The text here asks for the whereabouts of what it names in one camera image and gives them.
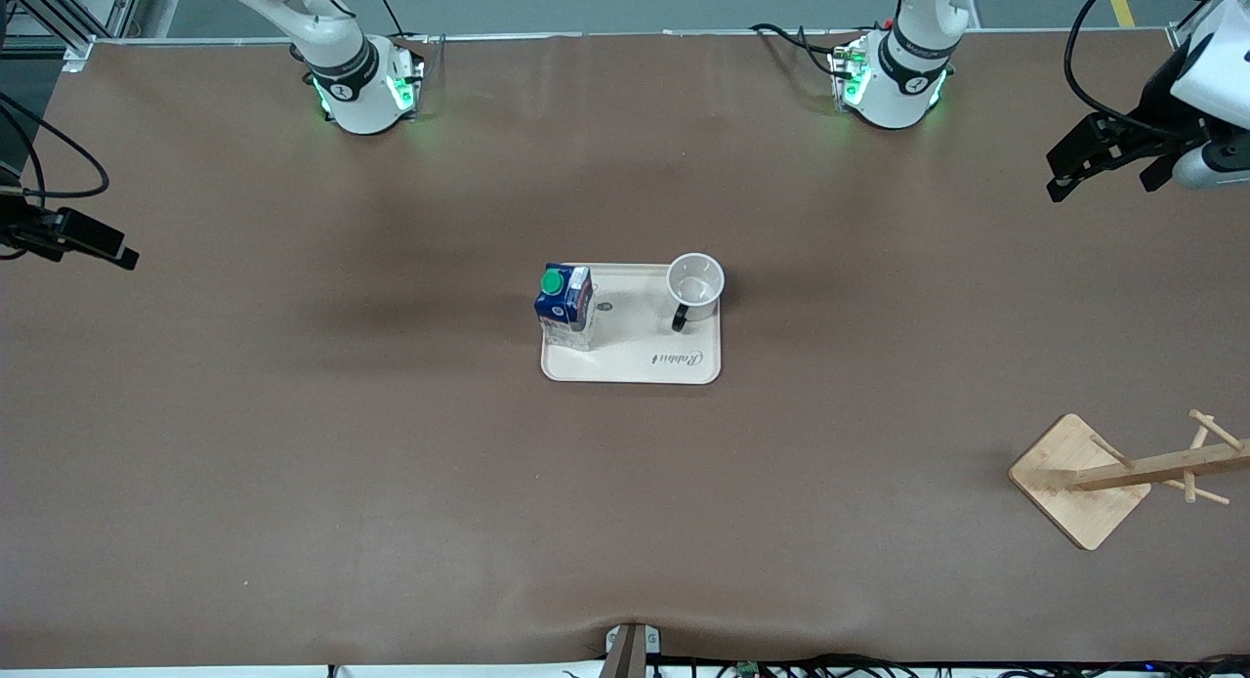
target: wooden peg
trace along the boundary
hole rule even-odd
[[[1164,480],[1164,485],[1168,485],[1169,488],[1176,488],[1178,490],[1185,489],[1185,484],[1181,483],[1180,480]],[[1211,500],[1216,504],[1232,504],[1232,500],[1230,500],[1229,498],[1224,495],[1216,495],[1215,493],[1208,493],[1201,488],[1195,488],[1194,494],[1202,498],[1204,500]]]
[[[1132,468],[1132,462],[1129,460],[1129,457],[1120,453],[1119,449],[1109,444],[1102,437],[1099,437],[1098,433],[1090,434],[1090,440],[1094,442],[1098,448],[1106,452],[1106,454],[1112,459],[1120,460],[1120,463],[1122,463],[1126,468]]]
[[[1208,417],[1208,415],[1202,414],[1201,412],[1198,412],[1196,409],[1189,410],[1189,415],[1191,415],[1191,418],[1194,418],[1194,420],[1196,420],[1199,424],[1201,424],[1202,428],[1210,429],[1212,434],[1215,434],[1219,438],[1222,438],[1225,444],[1229,444],[1230,447],[1232,447],[1232,450],[1235,450],[1235,452],[1242,452],[1242,450],[1245,450],[1245,445],[1241,442],[1238,442],[1236,437],[1234,437],[1232,434],[1229,434],[1228,432],[1224,430],[1222,427],[1220,427],[1219,424],[1216,424],[1214,417]]]
[[[1208,433],[1206,432],[1206,427],[1199,427],[1198,428],[1198,433],[1194,434],[1194,443],[1191,443],[1189,445],[1189,448],[1190,449],[1200,449],[1202,447],[1202,444],[1206,443],[1206,433]]]

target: blue carton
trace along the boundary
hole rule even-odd
[[[590,350],[594,295],[589,266],[548,264],[541,291],[534,300],[534,311],[539,314],[549,344]]]

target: green bottle cap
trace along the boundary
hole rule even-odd
[[[546,273],[542,274],[542,294],[544,295],[559,295],[560,290],[564,289],[564,275],[555,268],[549,268]]]

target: wooden base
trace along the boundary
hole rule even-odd
[[[1100,449],[1080,417],[1066,414],[1008,472],[1038,509],[1078,547],[1094,550],[1138,503],[1150,493],[1150,484],[1109,490],[1070,490],[1076,470],[1118,463]]]

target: table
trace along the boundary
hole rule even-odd
[[[972,34],[881,131],[775,40],[448,43],[376,138],[281,46],[98,46],[48,118],[142,259],[0,273],[0,664],[562,660],[629,619],[670,654],[1244,649],[1250,479],[1084,553],[1006,477],[1068,412],[1135,457],[1191,407],[1250,432],[1246,194],[1051,205],[1061,46]],[[1166,54],[1089,34],[1079,73],[1128,109]],[[544,379],[545,260],[689,250],[729,274],[716,383]]]

